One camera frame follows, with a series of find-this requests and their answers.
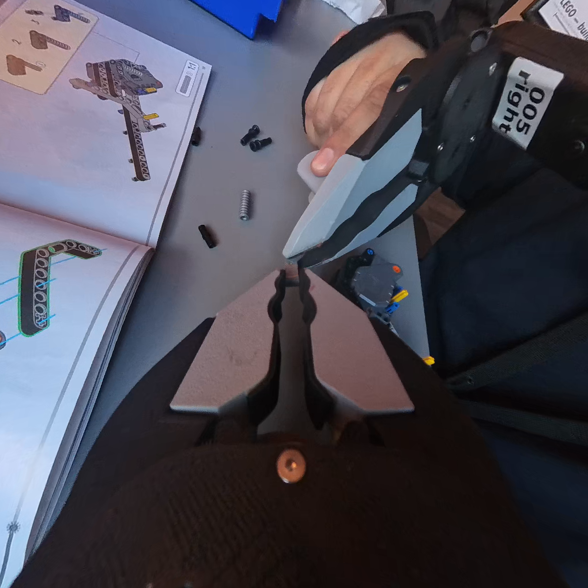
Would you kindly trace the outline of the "lego instruction booklet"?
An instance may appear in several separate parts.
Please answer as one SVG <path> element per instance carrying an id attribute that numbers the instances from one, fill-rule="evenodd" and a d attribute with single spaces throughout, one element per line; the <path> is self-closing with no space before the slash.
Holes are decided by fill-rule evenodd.
<path id="1" fill-rule="evenodd" d="M 75 1 L 1 1 L 1 587 L 61 509 L 211 69 Z"/>

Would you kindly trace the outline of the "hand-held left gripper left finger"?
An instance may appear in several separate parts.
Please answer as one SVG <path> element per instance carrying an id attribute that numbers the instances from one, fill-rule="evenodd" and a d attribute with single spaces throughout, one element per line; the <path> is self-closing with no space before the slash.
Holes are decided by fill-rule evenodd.
<path id="1" fill-rule="evenodd" d="M 170 408 L 257 427 L 279 397 L 286 272 L 275 270 L 219 311 Z"/>

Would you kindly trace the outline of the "blue box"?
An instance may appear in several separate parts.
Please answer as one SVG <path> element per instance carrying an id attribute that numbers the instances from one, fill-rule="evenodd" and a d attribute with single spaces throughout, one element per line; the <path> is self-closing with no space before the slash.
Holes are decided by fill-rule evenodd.
<path id="1" fill-rule="evenodd" d="M 249 40 L 255 39 L 262 19 L 276 23 L 283 1 L 193 1 Z"/>

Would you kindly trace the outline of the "person's right hand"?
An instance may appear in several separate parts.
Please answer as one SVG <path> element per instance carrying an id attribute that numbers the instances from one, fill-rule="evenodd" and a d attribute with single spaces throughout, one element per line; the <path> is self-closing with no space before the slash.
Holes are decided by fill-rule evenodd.
<path id="1" fill-rule="evenodd" d="M 378 119 L 402 69 L 425 49 L 404 32 L 373 42 L 319 81 L 305 100 L 305 132 L 318 149 L 311 162 L 324 177 Z"/>

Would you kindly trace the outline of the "white plastic bag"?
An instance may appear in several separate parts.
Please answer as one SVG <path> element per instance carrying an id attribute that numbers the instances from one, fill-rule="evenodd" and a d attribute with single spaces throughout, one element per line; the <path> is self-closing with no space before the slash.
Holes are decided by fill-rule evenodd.
<path id="1" fill-rule="evenodd" d="M 357 25 L 387 14 L 386 1 L 324 1 Z"/>

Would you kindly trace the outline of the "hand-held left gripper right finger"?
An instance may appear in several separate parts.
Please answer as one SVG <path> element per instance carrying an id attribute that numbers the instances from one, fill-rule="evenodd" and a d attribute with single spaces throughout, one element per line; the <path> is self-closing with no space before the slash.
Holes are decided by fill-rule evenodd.
<path id="1" fill-rule="evenodd" d="M 367 315 L 310 270 L 299 269 L 305 326 L 305 401 L 311 422 L 343 429 L 414 404 Z"/>

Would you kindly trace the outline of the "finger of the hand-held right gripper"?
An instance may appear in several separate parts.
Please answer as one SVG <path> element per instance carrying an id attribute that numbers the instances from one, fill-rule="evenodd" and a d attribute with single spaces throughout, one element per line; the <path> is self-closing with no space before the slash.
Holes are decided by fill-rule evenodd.
<path id="1" fill-rule="evenodd" d="M 305 252 L 298 267 L 324 264 L 384 235 L 407 220 L 435 190 L 436 185 L 427 180 L 391 180 L 369 195 L 328 239 Z"/>
<path id="2" fill-rule="evenodd" d="M 283 248 L 296 260 L 328 239 L 334 230 L 372 193 L 393 179 L 413 179 L 409 163 L 422 133 L 422 110 L 412 117 L 369 159 L 345 154 L 315 191 Z"/>

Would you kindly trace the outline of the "grey and black lego assembly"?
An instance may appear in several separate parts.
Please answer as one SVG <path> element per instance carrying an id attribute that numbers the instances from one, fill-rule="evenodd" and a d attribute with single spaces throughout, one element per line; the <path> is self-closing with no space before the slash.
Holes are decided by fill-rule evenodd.
<path id="1" fill-rule="evenodd" d="M 327 282 L 369 318 L 399 336 L 425 364 L 435 364 L 415 249 L 385 254 L 381 247 L 365 246 L 348 256 Z"/>

